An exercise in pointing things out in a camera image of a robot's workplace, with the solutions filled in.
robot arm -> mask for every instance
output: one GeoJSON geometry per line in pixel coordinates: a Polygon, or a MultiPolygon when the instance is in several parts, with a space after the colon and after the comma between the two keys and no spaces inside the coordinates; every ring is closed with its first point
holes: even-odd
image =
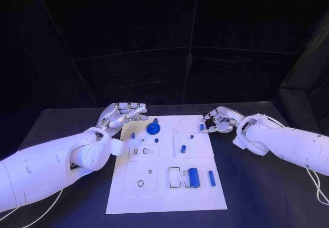
{"type": "Polygon", "coordinates": [[[41,200],[102,168],[109,154],[121,155],[124,142],[112,135],[124,123],[147,120],[140,114],[145,111],[144,104],[111,104],[83,133],[31,146],[0,161],[0,212],[41,200]]]}
{"type": "Polygon", "coordinates": [[[242,116],[235,110],[217,107],[202,118],[213,118],[216,126],[203,132],[229,132],[236,127],[233,144],[264,156],[268,151],[282,160],[329,176],[329,137],[284,125],[265,115],[242,116]]]}

table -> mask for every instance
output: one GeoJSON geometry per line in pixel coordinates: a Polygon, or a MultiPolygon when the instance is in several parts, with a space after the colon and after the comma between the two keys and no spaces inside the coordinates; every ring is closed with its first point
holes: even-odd
{"type": "MultiPolygon", "coordinates": [[[[243,115],[265,114],[287,124],[271,102],[148,106],[147,115],[204,115],[226,106],[243,115]]],[[[80,133],[95,126],[103,108],[43,110],[20,149],[80,133]]],[[[62,196],[36,227],[327,227],[329,207],[317,202],[316,187],[304,168],[271,153],[258,156],[233,144],[235,131],[210,133],[215,162],[228,210],[105,215],[115,156],[99,171],[63,189],[62,196]]],[[[329,196],[329,180],[318,174],[329,196]]],[[[0,227],[27,225],[47,210],[57,193],[21,207],[0,227]]]]}

small blue part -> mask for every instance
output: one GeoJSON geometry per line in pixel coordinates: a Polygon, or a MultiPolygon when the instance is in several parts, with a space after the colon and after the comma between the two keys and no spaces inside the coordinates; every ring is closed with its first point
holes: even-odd
{"type": "Polygon", "coordinates": [[[200,181],[199,181],[199,174],[197,174],[196,168],[189,169],[189,177],[190,177],[190,188],[199,188],[200,181]]]}
{"type": "Polygon", "coordinates": [[[181,145],[180,153],[184,153],[184,151],[186,151],[186,145],[181,145]]]}
{"type": "Polygon", "coordinates": [[[209,178],[210,178],[210,186],[215,187],[216,183],[215,183],[215,177],[213,177],[212,171],[209,171],[209,178]]]}
{"type": "Polygon", "coordinates": [[[150,123],[145,127],[145,131],[148,134],[157,134],[158,131],[160,131],[160,125],[157,124],[158,123],[158,120],[154,119],[153,120],[153,123],[150,123]]]}

